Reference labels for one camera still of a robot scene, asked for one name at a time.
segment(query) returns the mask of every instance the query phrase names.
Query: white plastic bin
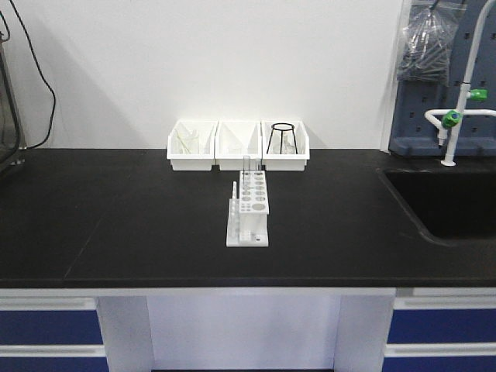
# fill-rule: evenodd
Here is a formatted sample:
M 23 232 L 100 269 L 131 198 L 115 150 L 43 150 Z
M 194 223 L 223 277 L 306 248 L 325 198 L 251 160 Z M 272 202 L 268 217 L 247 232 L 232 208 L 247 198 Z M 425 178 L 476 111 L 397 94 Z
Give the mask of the white plastic bin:
M 176 171 L 210 171 L 215 164 L 216 121 L 176 123 L 167 141 L 167 159 Z
M 215 136 L 215 159 L 220 170 L 242 170 L 246 155 L 250 156 L 250 167 L 254 170 L 262 159 L 260 122 L 220 122 Z
M 281 151 L 281 132 L 274 130 L 272 141 L 269 146 L 270 132 L 272 125 L 278 122 L 286 122 L 294 125 L 294 136 L 296 137 L 296 147 L 298 153 L 294 150 L 294 139 L 291 131 L 283 132 L 284 148 L 292 151 Z M 264 120 L 262 121 L 262 164 L 265 165 L 266 171 L 303 171 L 307 160 L 310 159 L 310 140 L 303 122 L 294 120 Z

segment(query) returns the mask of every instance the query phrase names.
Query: plastic bag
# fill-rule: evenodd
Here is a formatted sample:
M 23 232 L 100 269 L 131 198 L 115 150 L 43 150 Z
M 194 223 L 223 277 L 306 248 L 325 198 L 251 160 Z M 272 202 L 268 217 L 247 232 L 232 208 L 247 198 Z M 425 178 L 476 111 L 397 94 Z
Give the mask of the plastic bag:
M 448 85 L 450 56 L 465 5 L 452 2 L 414 1 L 398 65 L 398 80 L 434 81 Z

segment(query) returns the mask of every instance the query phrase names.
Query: white faucet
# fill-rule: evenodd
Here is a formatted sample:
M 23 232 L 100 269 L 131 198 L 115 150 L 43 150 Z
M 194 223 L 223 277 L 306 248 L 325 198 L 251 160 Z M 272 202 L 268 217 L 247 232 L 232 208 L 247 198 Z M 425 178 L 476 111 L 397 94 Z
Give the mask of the white faucet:
M 480 11 L 479 17 L 477 18 L 477 24 L 475 26 L 474 37 L 472 39 L 472 45 L 470 47 L 470 53 L 467 61 L 467 68 L 465 69 L 465 76 L 460 85 L 460 95 L 458 96 L 458 103 L 454 110 L 428 110 L 425 112 L 425 118 L 428 119 L 438 130 L 438 140 L 439 145 L 444 145 L 446 139 L 448 138 L 448 129 L 451 128 L 451 133 L 449 135 L 448 147 L 446 149 L 446 155 L 444 160 L 441 160 L 441 164 L 447 167 L 453 167 L 456 163 L 453 161 L 455 156 L 456 143 L 458 142 L 458 136 L 460 134 L 460 129 L 462 126 L 464 115 L 489 115 L 496 116 L 495 110 L 466 110 L 465 106 L 467 104 L 467 99 L 477 99 L 478 95 L 483 91 L 470 91 L 470 80 L 472 79 L 472 73 L 474 72 L 475 59 L 477 57 L 477 52 L 479 51 L 479 46 L 481 44 L 482 30 L 484 29 L 484 24 L 486 23 L 487 14 L 491 10 L 492 6 L 495 4 L 496 0 L 487 0 L 486 4 Z M 438 120 L 436 115 L 444 115 L 443 120 Z

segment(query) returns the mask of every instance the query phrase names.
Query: pegboard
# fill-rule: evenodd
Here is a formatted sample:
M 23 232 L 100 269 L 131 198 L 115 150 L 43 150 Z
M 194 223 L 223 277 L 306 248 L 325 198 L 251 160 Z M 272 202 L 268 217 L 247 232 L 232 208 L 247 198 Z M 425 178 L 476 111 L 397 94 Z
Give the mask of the pegboard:
M 486 0 L 465 2 L 451 54 L 449 86 L 422 81 L 400 81 L 389 150 L 403 157 L 442 156 L 437 129 L 424 117 L 430 109 L 454 109 L 465 74 L 472 35 Z M 472 89 L 487 89 L 487 101 L 467 102 L 467 109 L 496 109 L 496 5 L 489 12 L 472 77 Z M 458 156 L 496 156 L 496 118 L 465 116 L 456 147 Z

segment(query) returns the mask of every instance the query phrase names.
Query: drawer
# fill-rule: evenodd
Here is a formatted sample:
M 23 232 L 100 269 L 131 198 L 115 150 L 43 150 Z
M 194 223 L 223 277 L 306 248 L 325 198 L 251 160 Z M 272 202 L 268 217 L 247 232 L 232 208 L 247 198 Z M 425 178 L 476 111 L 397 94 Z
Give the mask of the drawer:
M 0 370 L 8 372 L 109 372 L 105 358 L 1 358 Z
M 95 310 L 0 312 L 0 345 L 77 344 L 103 344 Z
M 394 310 L 387 343 L 490 343 L 496 309 Z
M 385 358 L 382 372 L 490 372 L 496 356 Z

